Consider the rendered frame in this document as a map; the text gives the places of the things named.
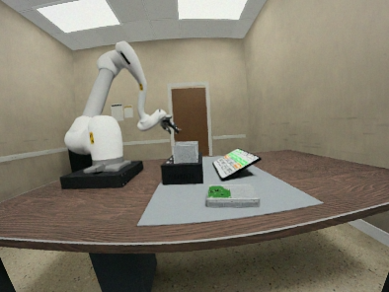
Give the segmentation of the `status display panel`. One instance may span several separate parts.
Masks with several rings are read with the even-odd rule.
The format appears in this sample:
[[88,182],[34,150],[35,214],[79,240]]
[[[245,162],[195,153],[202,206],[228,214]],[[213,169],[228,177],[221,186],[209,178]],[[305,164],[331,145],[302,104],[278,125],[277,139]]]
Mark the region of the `status display panel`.
[[242,149],[236,149],[226,156],[216,160],[212,164],[214,165],[221,180],[225,181],[261,160],[262,158],[259,156]]

